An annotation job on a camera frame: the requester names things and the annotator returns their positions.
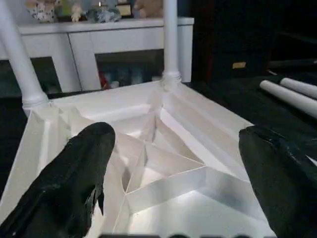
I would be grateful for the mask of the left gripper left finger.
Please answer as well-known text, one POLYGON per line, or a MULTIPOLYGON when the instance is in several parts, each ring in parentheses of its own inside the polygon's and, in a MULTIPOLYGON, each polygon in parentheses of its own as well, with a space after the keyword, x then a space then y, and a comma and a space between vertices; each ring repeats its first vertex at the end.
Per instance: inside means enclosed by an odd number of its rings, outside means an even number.
POLYGON ((85 127, 41 171, 0 226, 3 238, 82 238, 96 206, 104 205, 104 176, 115 146, 106 122, 85 127))

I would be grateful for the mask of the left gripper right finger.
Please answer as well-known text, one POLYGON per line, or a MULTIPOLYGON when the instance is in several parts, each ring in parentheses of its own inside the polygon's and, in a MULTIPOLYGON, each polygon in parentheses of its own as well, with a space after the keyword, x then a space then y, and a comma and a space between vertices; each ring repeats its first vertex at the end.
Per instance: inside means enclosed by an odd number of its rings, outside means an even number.
POLYGON ((239 131, 253 192, 279 238, 317 236, 317 167, 291 140, 265 127, 239 131))

